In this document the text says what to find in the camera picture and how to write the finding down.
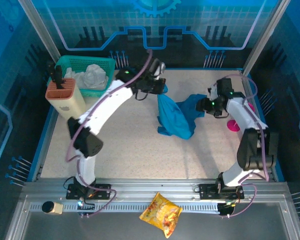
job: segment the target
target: green plastic basket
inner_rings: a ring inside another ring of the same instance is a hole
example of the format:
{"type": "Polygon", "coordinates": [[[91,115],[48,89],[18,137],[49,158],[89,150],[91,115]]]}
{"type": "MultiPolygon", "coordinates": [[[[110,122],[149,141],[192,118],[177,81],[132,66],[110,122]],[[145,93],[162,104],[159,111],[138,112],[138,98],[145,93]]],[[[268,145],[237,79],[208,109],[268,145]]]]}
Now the green plastic basket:
{"type": "Polygon", "coordinates": [[[109,77],[108,82],[103,90],[93,90],[93,89],[80,89],[83,97],[101,97],[105,91],[109,88],[115,72],[116,62],[112,58],[104,57],[93,57],[93,56],[72,56],[64,55],[59,58],[58,62],[55,64],[60,65],[62,68],[62,76],[67,72],[67,68],[72,68],[72,71],[76,73],[85,72],[87,67],[91,64],[99,65],[105,74],[109,77]]]}

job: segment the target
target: yellow chip bag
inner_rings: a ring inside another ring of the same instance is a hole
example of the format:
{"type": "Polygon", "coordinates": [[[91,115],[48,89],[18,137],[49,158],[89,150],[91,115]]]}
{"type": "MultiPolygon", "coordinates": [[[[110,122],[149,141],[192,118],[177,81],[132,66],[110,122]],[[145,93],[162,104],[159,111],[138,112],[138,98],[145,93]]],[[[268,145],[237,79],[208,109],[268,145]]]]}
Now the yellow chip bag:
{"type": "Polygon", "coordinates": [[[182,207],[170,202],[158,192],[139,218],[161,229],[165,237],[169,238],[176,228],[181,212],[182,207]]]}

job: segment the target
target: blue towel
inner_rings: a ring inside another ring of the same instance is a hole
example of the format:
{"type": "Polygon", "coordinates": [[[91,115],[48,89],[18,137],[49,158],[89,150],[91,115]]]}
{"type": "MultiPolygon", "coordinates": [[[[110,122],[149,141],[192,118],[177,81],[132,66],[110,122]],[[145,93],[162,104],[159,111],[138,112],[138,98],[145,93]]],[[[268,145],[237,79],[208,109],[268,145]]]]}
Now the blue towel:
{"type": "Polygon", "coordinates": [[[195,119],[204,117],[204,112],[196,111],[196,104],[206,95],[192,94],[185,101],[175,103],[170,97],[158,95],[159,116],[158,133],[171,136],[176,135],[182,139],[189,139],[195,132],[195,119]]]}

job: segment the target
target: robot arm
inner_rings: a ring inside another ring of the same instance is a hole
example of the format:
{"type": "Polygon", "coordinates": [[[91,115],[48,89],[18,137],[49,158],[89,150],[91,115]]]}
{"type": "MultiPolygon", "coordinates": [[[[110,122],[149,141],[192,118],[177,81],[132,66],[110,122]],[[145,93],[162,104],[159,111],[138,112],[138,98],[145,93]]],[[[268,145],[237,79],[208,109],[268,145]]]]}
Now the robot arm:
{"type": "MultiPolygon", "coordinates": [[[[130,68],[126,67],[121,69],[116,75],[114,80],[107,91],[101,96],[101,98],[83,115],[78,119],[70,118],[68,120],[68,128],[70,137],[73,138],[76,131],[95,108],[95,106],[103,100],[88,121],[83,126],[79,135],[74,141],[74,148],[76,155],[80,156],[80,173],[85,183],[91,185],[94,183],[95,177],[95,162],[96,155],[103,147],[103,142],[97,137],[102,126],[108,120],[108,118],[123,104],[126,100],[131,98],[134,94],[137,98],[138,91],[147,94],[162,94],[166,80],[160,78],[163,74],[166,66],[163,62],[157,58],[152,58],[149,67],[143,72],[143,74],[133,83],[127,87],[122,87],[112,95],[109,95],[114,89],[122,86],[132,79],[141,69],[141,67],[130,68]]],[[[75,176],[75,182],[78,182],[81,186],[86,186],[77,175],[75,176]]]]}
{"type": "Polygon", "coordinates": [[[251,110],[242,92],[232,89],[230,78],[219,79],[208,88],[210,97],[198,101],[197,111],[206,111],[215,118],[223,118],[223,111],[231,115],[240,127],[242,138],[236,155],[236,163],[220,174],[220,188],[236,187],[252,173],[263,170],[261,130],[264,132],[265,162],[271,168],[276,164],[279,135],[270,131],[251,110]]]}

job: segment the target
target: metal base plate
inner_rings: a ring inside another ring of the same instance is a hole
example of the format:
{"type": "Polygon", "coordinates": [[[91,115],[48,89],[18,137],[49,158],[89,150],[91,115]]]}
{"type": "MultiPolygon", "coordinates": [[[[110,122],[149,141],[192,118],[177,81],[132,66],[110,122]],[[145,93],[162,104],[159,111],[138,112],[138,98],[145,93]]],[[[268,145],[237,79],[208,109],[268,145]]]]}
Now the metal base plate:
{"type": "MultiPolygon", "coordinates": [[[[110,184],[95,184],[95,188],[98,189],[110,189],[110,184]]],[[[68,200],[78,200],[81,197],[85,198],[86,196],[89,196],[90,194],[93,194],[90,197],[87,197],[87,200],[109,200],[110,199],[110,191],[97,191],[97,192],[91,192],[87,191],[86,193],[83,193],[75,184],[69,184],[67,193],[65,198],[68,200]]]]}
{"type": "Polygon", "coordinates": [[[225,186],[220,193],[216,188],[216,184],[199,184],[198,193],[201,200],[236,200],[245,199],[242,186],[225,186]]]}

